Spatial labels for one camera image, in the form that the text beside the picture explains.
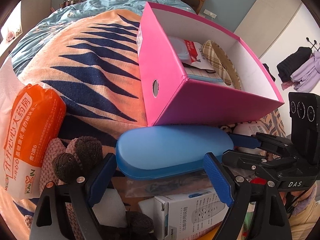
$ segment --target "orange package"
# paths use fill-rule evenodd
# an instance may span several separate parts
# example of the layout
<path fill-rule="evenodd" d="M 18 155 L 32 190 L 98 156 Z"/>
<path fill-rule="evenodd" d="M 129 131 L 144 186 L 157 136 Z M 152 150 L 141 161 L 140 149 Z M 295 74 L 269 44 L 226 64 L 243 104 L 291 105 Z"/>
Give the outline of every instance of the orange package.
<path fill-rule="evenodd" d="M 0 156 L 0 184 L 13 197 L 39 197 L 44 153 L 58 136 L 65 114 L 66 105 L 53 89 L 29 84 L 18 93 Z"/>

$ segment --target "purple jacket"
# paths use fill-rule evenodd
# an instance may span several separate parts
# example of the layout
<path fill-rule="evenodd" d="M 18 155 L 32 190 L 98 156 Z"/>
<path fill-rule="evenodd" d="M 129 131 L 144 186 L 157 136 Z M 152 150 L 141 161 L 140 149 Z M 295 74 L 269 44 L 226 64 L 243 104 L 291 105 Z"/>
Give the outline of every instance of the purple jacket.
<path fill-rule="evenodd" d="M 291 75 L 292 82 L 299 82 L 294 89 L 298 92 L 310 92 L 320 80 L 320 51 Z"/>

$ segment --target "white plastic bag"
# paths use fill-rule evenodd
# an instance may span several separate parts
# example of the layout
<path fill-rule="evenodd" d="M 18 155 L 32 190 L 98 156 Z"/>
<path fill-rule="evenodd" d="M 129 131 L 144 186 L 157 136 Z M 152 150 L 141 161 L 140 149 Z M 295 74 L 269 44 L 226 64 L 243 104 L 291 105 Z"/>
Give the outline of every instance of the white plastic bag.
<path fill-rule="evenodd" d="M 200 43 L 194 41 L 186 41 L 171 36 L 169 36 L 168 38 L 181 62 L 199 69 L 211 70 L 213 73 L 215 73 L 210 62 L 202 53 L 202 45 Z"/>
<path fill-rule="evenodd" d="M 0 69 L 0 185 L 14 198 L 39 197 L 48 142 L 56 138 L 66 105 L 53 89 L 22 84 L 8 58 Z"/>

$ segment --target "pink storage box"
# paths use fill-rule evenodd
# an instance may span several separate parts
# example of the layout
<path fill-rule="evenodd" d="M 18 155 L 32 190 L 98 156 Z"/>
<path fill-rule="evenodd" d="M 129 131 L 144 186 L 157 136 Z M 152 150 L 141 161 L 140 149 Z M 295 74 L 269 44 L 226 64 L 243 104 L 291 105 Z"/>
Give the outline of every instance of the pink storage box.
<path fill-rule="evenodd" d="M 200 44 L 216 42 L 236 68 L 242 90 L 188 78 L 167 36 Z M 137 45 L 148 126 L 255 121 L 284 103 L 270 75 L 241 38 L 193 13 L 146 3 Z"/>

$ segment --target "white product box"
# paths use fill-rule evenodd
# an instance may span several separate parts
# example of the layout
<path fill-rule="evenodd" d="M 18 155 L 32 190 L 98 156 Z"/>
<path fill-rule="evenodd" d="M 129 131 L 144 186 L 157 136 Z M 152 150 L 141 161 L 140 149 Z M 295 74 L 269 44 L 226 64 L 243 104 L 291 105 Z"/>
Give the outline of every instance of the white product box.
<path fill-rule="evenodd" d="M 153 220 L 153 202 L 154 198 L 149 198 L 138 202 L 142 214 L 147 215 Z"/>
<path fill-rule="evenodd" d="M 214 229 L 228 211 L 214 188 L 154 198 L 158 240 L 196 240 Z"/>

